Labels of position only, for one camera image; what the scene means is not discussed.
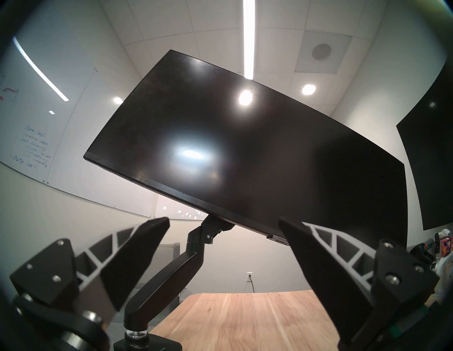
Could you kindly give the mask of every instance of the bolt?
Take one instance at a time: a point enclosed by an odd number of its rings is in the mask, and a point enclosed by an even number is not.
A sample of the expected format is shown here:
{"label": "bolt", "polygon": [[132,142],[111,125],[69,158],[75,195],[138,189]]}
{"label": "bolt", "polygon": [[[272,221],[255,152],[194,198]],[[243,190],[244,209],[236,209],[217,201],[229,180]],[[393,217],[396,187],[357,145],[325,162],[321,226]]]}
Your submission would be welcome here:
{"label": "bolt", "polygon": [[401,283],[400,278],[390,273],[386,275],[386,280],[393,285],[398,285],[399,283]]}
{"label": "bolt", "polygon": [[419,266],[418,264],[416,264],[414,266],[414,269],[417,271],[417,272],[420,272],[420,273],[423,273],[424,272],[424,268],[422,266]]}

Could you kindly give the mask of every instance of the ceiling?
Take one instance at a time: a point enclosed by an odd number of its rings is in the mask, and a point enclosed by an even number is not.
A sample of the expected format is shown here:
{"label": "ceiling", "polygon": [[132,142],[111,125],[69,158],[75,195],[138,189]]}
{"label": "ceiling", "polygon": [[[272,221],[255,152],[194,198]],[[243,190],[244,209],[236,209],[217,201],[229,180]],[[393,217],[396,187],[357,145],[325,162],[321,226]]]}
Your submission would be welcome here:
{"label": "ceiling", "polygon": [[[242,0],[101,0],[144,77],[170,50],[243,74]],[[386,0],[255,0],[253,80],[331,115],[360,67]],[[315,60],[313,49],[321,54]],[[316,86],[304,96],[306,84]]]}

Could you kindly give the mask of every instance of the monitor screen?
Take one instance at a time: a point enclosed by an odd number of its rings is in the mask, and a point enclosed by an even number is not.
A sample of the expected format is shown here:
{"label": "monitor screen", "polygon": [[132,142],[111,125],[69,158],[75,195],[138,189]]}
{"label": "monitor screen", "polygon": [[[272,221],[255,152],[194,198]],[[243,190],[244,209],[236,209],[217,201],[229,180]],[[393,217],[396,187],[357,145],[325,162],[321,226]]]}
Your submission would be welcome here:
{"label": "monitor screen", "polygon": [[423,229],[453,222],[453,90],[448,66],[396,126],[414,175]]}
{"label": "monitor screen", "polygon": [[322,113],[169,51],[85,159],[267,236],[287,217],[376,248],[407,240],[404,165]]}

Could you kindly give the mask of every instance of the cable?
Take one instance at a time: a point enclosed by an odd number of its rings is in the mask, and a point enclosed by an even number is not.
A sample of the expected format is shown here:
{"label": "cable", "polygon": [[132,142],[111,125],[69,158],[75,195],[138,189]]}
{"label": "cable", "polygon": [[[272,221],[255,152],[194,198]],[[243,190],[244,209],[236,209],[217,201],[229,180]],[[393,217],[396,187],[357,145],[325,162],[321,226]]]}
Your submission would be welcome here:
{"label": "cable", "polygon": [[253,293],[255,293],[255,288],[253,287],[252,275],[251,274],[249,274],[249,279],[250,279],[250,282],[252,283]]}

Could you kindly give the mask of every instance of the wall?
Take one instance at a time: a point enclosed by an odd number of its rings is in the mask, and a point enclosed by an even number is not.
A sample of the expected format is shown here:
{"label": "wall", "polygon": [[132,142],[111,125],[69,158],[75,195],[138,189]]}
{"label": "wall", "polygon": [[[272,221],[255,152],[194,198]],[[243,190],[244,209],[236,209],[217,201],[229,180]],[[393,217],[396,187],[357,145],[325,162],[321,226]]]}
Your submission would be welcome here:
{"label": "wall", "polygon": [[446,56],[427,24],[403,1],[391,1],[361,68],[332,115],[404,163],[408,245],[445,226],[423,231],[414,177],[396,125],[427,92]]}
{"label": "wall", "polygon": [[68,27],[115,93],[125,99],[141,78],[98,0],[55,0]]}
{"label": "wall", "polygon": [[[0,163],[0,282],[11,298],[15,290],[9,275],[56,239],[71,240],[77,254],[118,228],[147,220],[61,192],[36,182]],[[181,243],[200,222],[170,221],[163,243]],[[256,292],[309,289],[288,246],[267,240],[241,227],[216,236],[206,245],[204,264],[183,291],[193,293],[252,292],[247,272],[253,272]]]}

